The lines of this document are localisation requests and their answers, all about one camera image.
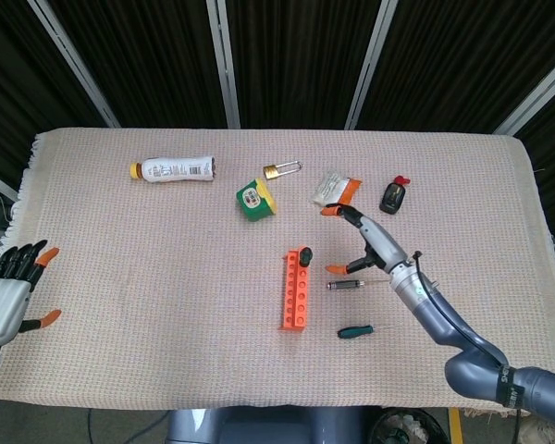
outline white robotic hand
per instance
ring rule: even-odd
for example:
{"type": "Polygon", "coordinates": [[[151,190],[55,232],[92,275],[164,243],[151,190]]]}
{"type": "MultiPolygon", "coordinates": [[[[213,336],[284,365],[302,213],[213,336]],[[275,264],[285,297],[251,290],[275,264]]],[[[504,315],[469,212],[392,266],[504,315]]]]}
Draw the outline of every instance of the white robotic hand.
{"type": "Polygon", "coordinates": [[[59,253],[53,248],[37,259],[46,244],[42,240],[20,249],[13,247],[0,257],[0,349],[17,333],[47,327],[61,315],[61,311],[54,310],[43,319],[23,320],[35,285],[49,261],[59,253]]]}

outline beige tablecloth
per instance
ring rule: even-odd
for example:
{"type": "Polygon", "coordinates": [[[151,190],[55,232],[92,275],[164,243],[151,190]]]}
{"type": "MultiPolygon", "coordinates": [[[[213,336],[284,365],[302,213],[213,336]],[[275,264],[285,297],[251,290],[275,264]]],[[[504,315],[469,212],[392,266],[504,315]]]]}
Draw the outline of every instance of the beige tablecloth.
{"type": "MultiPolygon", "coordinates": [[[[116,409],[235,404],[459,406],[456,353],[427,336],[387,283],[329,292],[328,264],[364,253],[359,233],[310,202],[335,169],[364,183],[353,204],[380,222],[514,366],[555,371],[555,260],[524,147],[509,137],[306,130],[59,129],[38,136],[5,247],[61,248],[28,318],[51,327],[5,347],[0,399],[116,409]],[[131,162],[213,154],[213,182],[150,184],[131,162]],[[235,193],[265,165],[277,215],[252,223],[235,193]],[[395,176],[398,214],[378,210],[395,176]],[[308,245],[309,320],[280,331],[283,256],[308,245]],[[376,333],[341,340],[338,329],[376,333]]],[[[358,278],[384,275],[376,268],[358,278]]]]}

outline floor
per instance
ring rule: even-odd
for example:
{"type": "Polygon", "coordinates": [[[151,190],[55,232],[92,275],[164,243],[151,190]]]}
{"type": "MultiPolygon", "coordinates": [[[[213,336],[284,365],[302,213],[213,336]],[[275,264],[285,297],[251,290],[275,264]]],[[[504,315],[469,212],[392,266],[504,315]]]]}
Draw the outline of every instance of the floor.
{"type": "MultiPolygon", "coordinates": [[[[428,409],[448,430],[446,409],[428,409]]],[[[95,410],[92,412],[92,442],[94,444],[125,443],[135,433],[155,422],[162,412],[132,412],[95,410]]],[[[465,444],[511,442],[513,418],[498,415],[463,418],[465,444]]],[[[19,402],[0,402],[0,444],[88,444],[88,410],[68,407],[43,407],[19,402]]],[[[164,421],[132,443],[161,443],[166,435],[164,421]]]]}

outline plastic bottle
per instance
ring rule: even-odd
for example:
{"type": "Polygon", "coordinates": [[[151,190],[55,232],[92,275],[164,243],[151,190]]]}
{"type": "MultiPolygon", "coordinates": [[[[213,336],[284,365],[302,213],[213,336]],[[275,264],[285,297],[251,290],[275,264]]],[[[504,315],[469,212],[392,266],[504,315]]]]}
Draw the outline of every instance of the plastic bottle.
{"type": "Polygon", "coordinates": [[[129,174],[133,179],[144,179],[149,182],[214,180],[216,164],[211,155],[187,159],[154,157],[141,163],[131,164],[129,174]]]}

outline robotic hand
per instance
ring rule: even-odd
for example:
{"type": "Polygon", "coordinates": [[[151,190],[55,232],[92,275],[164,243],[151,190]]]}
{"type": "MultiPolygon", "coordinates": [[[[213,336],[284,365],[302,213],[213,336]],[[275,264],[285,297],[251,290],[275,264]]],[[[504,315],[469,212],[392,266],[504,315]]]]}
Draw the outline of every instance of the robotic hand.
{"type": "Polygon", "coordinates": [[[555,374],[537,367],[513,368],[495,345],[477,335],[454,311],[390,235],[369,217],[348,205],[331,204],[324,216],[342,216],[360,230],[366,256],[349,265],[332,265],[333,273],[348,274],[376,265],[391,276],[390,286],[429,336],[440,345],[462,351],[446,362],[450,387],[466,398],[523,408],[555,423],[555,374]]]}
{"type": "Polygon", "coordinates": [[[47,240],[42,240],[20,249],[13,247],[0,257],[0,349],[17,333],[47,327],[61,315],[61,311],[54,310],[43,319],[23,321],[35,285],[49,261],[59,253],[52,248],[37,259],[46,244],[47,240]]]}

